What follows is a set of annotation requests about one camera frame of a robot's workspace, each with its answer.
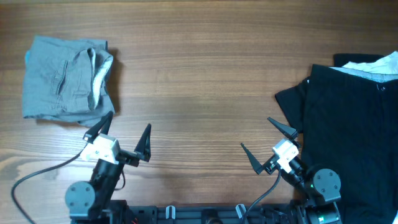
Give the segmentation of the grey shorts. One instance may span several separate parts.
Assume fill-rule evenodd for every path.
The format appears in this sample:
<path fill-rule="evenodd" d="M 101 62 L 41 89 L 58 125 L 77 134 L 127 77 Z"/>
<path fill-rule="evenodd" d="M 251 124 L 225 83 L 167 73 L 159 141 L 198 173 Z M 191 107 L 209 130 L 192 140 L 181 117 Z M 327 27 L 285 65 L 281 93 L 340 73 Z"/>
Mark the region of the grey shorts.
<path fill-rule="evenodd" d="M 22 116 L 93 126 L 114 105 L 106 89 L 114 57 L 107 40 L 37 35 L 25 63 Z"/>

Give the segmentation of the folded blue denim shorts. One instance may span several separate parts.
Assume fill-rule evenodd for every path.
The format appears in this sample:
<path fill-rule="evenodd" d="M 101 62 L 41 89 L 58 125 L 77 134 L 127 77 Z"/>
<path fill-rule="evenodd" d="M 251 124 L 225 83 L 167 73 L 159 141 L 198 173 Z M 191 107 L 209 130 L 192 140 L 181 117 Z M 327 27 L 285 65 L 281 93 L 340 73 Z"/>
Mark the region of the folded blue denim shorts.
<path fill-rule="evenodd" d="M 25 63 L 26 63 L 26 64 L 27 64 L 28 61 L 29 61 L 29 57 L 30 57 L 30 51 L 27 51 L 27 52 L 25 53 L 25 57 L 24 57 Z"/>

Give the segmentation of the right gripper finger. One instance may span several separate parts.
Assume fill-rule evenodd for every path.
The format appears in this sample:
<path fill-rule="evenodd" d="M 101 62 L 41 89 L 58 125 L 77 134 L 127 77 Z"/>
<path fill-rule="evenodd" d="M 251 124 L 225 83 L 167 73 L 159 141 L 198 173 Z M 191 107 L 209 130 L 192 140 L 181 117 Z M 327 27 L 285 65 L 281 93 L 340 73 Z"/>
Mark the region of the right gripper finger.
<path fill-rule="evenodd" d="M 274 120 L 271 117 L 268 117 L 267 120 L 272 125 L 274 125 L 287 139 L 295 140 L 298 137 L 299 133 L 297 132 L 296 129 L 294 129 L 288 125 L 282 124 L 282 123 Z"/>
<path fill-rule="evenodd" d="M 264 170 L 262 164 L 255 158 L 255 156 L 250 152 L 250 150 L 243 143 L 241 143 L 241 147 L 244 149 L 253 170 L 255 171 L 255 173 L 257 175 L 259 175 Z"/>

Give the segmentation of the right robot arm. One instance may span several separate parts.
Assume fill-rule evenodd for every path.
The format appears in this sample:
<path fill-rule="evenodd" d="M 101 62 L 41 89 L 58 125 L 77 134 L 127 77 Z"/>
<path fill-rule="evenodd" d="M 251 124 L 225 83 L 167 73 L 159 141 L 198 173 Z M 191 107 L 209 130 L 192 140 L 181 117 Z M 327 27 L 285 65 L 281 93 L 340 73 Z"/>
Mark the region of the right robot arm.
<path fill-rule="evenodd" d="M 257 198 L 249 208 L 237 206 L 241 214 L 241 222 L 249 222 L 249 212 L 277 186 L 281 179 L 293 186 L 304 199 L 300 203 L 292 202 L 287 207 L 287 212 L 280 213 L 282 219 L 289 223 L 341 223 L 341 216 L 336 205 L 341 200 L 341 180 L 339 175 L 327 168 L 313 170 L 309 168 L 299 157 L 300 144 L 296 141 L 298 132 L 296 129 L 284 125 L 270 117 L 267 119 L 283 135 L 273 148 L 273 155 L 261 164 L 250 150 L 241 144 L 253 170 L 256 174 L 267 172 L 269 175 L 278 172 L 274 184 Z"/>

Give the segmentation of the white garment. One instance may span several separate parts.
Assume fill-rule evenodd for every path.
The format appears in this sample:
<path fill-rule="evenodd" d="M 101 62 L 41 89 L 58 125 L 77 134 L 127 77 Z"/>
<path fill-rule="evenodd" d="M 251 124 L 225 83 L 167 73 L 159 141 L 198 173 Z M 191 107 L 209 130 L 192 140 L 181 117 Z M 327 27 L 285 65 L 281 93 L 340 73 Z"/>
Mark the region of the white garment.
<path fill-rule="evenodd" d="M 339 72 L 365 78 L 378 83 L 397 79 L 397 51 L 380 58 L 373 63 L 349 62 L 342 67 L 331 67 Z"/>

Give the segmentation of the dark garment at back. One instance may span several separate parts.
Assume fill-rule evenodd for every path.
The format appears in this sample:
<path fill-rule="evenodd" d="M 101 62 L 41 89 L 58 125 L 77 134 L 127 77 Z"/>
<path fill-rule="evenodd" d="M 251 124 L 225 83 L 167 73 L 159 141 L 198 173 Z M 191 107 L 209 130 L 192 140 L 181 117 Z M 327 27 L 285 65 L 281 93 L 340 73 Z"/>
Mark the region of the dark garment at back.
<path fill-rule="evenodd" d="M 353 63 L 373 63 L 383 55 L 378 54 L 349 54 L 349 53 L 338 53 L 333 56 L 333 65 L 335 67 L 342 67 L 349 62 Z"/>

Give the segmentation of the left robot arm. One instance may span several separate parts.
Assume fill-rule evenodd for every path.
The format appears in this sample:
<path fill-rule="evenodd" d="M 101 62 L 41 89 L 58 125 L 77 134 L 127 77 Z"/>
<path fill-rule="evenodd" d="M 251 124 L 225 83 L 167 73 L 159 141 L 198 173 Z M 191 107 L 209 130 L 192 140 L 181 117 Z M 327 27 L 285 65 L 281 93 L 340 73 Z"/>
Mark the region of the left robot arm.
<path fill-rule="evenodd" d="M 92 126 L 83 139 L 87 142 L 80 158 L 97 163 L 89 181 L 71 184 L 65 194 L 72 223 L 138 223 L 125 200 L 113 200 L 120 178 L 125 178 L 124 167 L 137 167 L 140 161 L 150 160 L 150 133 L 148 124 L 135 149 L 121 149 L 119 141 L 108 135 L 113 112 L 103 116 Z"/>

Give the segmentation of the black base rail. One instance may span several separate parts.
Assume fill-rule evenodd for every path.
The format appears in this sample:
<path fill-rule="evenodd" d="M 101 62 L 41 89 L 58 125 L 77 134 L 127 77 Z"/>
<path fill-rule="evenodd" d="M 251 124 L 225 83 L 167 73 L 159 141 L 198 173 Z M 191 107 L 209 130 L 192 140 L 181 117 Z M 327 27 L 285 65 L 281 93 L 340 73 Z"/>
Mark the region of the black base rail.
<path fill-rule="evenodd" d="M 243 205 L 234 207 L 130 206 L 124 213 L 105 213 L 98 220 L 72 220 L 72 223 L 138 224 L 290 224 L 297 220 L 289 215 L 287 204 L 263 204 L 252 208 L 243 220 Z"/>

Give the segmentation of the black garment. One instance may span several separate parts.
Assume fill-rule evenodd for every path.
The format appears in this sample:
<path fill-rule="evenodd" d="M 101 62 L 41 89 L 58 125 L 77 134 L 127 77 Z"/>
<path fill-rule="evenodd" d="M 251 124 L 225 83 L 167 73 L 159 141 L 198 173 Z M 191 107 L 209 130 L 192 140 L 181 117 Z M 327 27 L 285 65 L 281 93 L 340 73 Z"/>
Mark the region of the black garment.
<path fill-rule="evenodd" d="M 397 81 L 376 82 L 314 65 L 275 96 L 303 134 L 302 160 L 341 179 L 343 223 L 392 223 L 397 213 Z"/>

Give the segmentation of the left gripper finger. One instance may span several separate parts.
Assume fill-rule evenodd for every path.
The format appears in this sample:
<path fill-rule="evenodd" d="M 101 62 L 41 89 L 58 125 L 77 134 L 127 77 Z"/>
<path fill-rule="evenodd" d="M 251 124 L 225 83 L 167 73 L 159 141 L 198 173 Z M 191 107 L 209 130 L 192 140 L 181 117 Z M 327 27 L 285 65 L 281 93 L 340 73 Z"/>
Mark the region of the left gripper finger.
<path fill-rule="evenodd" d="M 148 124 L 137 143 L 137 146 L 134 150 L 136 153 L 136 157 L 142 161 L 149 162 L 151 153 L 150 153 L 150 134 L 151 134 L 151 124 Z"/>
<path fill-rule="evenodd" d="M 93 127 L 91 127 L 83 136 L 83 140 L 88 143 L 93 143 L 94 140 L 99 136 L 99 134 L 107 135 L 111 126 L 113 119 L 113 112 L 108 112 L 105 116 L 101 118 Z"/>

